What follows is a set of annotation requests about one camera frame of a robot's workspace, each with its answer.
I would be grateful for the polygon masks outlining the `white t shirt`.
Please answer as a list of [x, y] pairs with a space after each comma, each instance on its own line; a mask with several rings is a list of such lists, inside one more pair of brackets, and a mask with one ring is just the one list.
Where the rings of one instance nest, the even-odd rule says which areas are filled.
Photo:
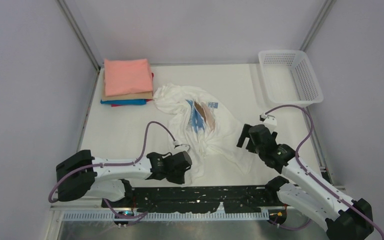
[[167, 127], [190, 145], [186, 186], [257, 185], [255, 157], [237, 147], [244, 123], [217, 98], [195, 86], [166, 84], [154, 93], [158, 110], [171, 115]]

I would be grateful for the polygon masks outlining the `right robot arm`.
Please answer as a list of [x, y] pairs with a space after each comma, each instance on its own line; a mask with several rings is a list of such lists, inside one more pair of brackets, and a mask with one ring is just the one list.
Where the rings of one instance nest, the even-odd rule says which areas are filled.
[[289, 205], [318, 224], [330, 240], [364, 240], [374, 231], [371, 205], [354, 200], [315, 174], [287, 144], [276, 142], [277, 133], [263, 124], [245, 124], [238, 139], [241, 148], [255, 153], [264, 164], [278, 172], [266, 187], [271, 205]]

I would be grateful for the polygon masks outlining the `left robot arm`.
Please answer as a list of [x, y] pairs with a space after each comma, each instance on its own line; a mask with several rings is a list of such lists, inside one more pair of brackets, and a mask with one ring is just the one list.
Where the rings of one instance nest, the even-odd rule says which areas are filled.
[[128, 207], [134, 199], [129, 179], [167, 180], [183, 185], [192, 164], [185, 150], [167, 154], [151, 152], [139, 160], [94, 157], [90, 150], [81, 150], [56, 166], [57, 184], [50, 195], [57, 197], [50, 197], [49, 201], [95, 197]]

